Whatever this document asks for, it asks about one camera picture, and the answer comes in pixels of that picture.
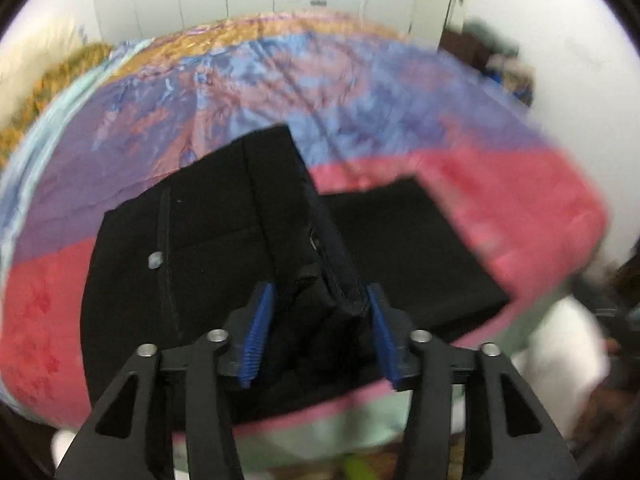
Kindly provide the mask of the black pants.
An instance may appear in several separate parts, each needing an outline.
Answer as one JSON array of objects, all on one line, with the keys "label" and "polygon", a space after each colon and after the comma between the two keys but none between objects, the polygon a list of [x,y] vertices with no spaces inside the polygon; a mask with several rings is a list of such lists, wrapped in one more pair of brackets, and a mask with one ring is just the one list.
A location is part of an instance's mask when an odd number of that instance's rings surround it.
[{"label": "black pants", "polygon": [[236,424],[381,378],[369,284],[446,341],[509,300],[416,180],[322,195],[288,127],[258,130],[104,214],[81,303],[90,399],[140,344],[192,344],[262,282],[276,303],[250,385],[230,387]]}]

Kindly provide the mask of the colourful floral bedspread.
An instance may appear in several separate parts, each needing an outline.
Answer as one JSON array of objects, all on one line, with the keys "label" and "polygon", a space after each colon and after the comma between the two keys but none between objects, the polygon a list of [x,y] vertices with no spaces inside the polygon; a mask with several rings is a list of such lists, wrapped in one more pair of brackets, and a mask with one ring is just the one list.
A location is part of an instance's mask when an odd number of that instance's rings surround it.
[{"label": "colourful floral bedspread", "polygon": [[[447,342],[470,348],[500,334],[582,268],[606,229],[596,190],[524,105],[380,26],[279,13],[127,42],[50,103],[3,171],[5,404],[53,427],[85,422],[98,399],[82,360],[81,303],[104,214],[280,125],[322,195],[416,180],[508,294],[496,315]],[[381,374],[309,408],[232,422],[259,440],[319,425],[351,439],[371,425],[375,439],[391,438],[408,398]]]}]

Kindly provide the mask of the pile of clothes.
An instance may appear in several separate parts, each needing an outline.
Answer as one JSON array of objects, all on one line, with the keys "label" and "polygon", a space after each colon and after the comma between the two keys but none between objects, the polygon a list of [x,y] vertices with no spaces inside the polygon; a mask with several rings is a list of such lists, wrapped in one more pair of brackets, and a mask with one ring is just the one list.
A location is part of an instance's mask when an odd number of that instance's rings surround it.
[{"label": "pile of clothes", "polygon": [[473,18],[466,21],[463,31],[488,50],[488,58],[480,63],[482,73],[512,94],[521,103],[531,107],[535,94],[536,73],[520,59],[520,45],[504,36],[495,27]]}]

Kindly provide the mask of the yellow floral blanket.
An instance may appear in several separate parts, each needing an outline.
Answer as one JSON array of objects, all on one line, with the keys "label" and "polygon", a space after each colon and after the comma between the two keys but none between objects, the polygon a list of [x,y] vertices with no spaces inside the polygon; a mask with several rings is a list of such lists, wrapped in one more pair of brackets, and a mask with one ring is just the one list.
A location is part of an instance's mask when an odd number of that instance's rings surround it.
[{"label": "yellow floral blanket", "polygon": [[50,103],[77,78],[104,62],[113,50],[104,42],[87,44],[43,72],[26,96],[18,100],[17,110],[1,121],[1,170]]}]

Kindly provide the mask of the dark wooden nightstand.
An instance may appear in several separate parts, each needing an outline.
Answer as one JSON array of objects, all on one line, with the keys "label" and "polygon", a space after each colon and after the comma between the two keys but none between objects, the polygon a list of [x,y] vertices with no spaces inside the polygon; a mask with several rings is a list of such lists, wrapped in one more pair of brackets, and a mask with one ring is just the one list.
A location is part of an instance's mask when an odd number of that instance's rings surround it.
[{"label": "dark wooden nightstand", "polygon": [[480,72],[494,55],[491,49],[467,32],[455,32],[449,28],[442,31],[439,50],[443,50]]}]

